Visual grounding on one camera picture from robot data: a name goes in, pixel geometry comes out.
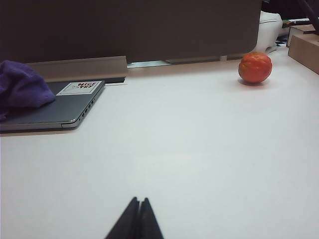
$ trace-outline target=laptop sticker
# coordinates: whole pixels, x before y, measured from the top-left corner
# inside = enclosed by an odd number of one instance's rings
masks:
[[[71,96],[71,95],[89,95],[101,84],[102,81],[82,81],[71,82],[64,87],[57,96]]]

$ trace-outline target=laptop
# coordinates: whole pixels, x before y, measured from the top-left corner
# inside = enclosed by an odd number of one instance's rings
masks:
[[[104,80],[47,83],[55,101],[39,108],[10,109],[0,132],[75,129],[104,90]]]

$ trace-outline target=white object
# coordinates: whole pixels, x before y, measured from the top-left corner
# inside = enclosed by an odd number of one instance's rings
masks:
[[[103,239],[147,196],[165,239],[318,239],[319,78],[287,56],[129,69],[81,126],[1,136],[1,238]]]
[[[275,41],[280,33],[283,22],[277,13],[261,11],[258,39],[253,51],[269,53],[277,49]]]

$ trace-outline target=black object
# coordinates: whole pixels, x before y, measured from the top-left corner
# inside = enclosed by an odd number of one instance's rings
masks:
[[[319,35],[319,19],[316,16],[314,10],[309,6],[309,4],[306,2],[306,0],[298,0],[298,3],[305,14],[307,14],[311,24],[316,29],[316,34]]]
[[[258,0],[3,0],[0,61],[126,56],[130,63],[245,53],[256,46],[260,6]]]
[[[134,197],[105,239],[164,239],[148,198]]]

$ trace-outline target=gray panel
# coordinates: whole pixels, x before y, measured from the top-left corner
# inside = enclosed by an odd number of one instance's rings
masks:
[[[123,56],[128,62],[252,50],[260,0],[6,0],[0,61]]]

